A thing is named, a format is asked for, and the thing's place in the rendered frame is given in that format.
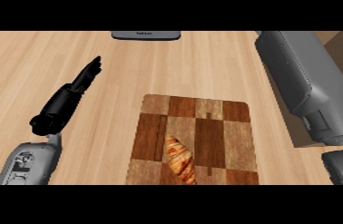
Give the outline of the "checkered wooden cutting board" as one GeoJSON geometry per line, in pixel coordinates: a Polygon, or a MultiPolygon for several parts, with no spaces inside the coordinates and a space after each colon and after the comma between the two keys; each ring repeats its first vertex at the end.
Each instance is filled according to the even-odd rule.
{"type": "Polygon", "coordinates": [[[126,183],[184,184],[171,169],[166,138],[193,152],[196,182],[252,185],[259,182],[245,102],[149,94],[144,96],[126,183]]]}

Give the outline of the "grey appliance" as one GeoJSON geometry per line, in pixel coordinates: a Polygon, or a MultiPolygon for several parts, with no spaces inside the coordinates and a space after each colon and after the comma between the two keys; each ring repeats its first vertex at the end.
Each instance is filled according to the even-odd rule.
{"type": "Polygon", "coordinates": [[[181,31],[112,31],[112,36],[122,40],[178,40],[181,31]]]}

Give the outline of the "golden brown croissant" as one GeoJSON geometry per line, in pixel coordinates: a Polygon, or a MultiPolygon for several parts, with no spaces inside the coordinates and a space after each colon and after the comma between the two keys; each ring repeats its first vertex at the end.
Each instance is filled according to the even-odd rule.
{"type": "Polygon", "coordinates": [[[165,138],[168,163],[172,171],[187,184],[196,184],[194,154],[172,134],[165,138]]]}

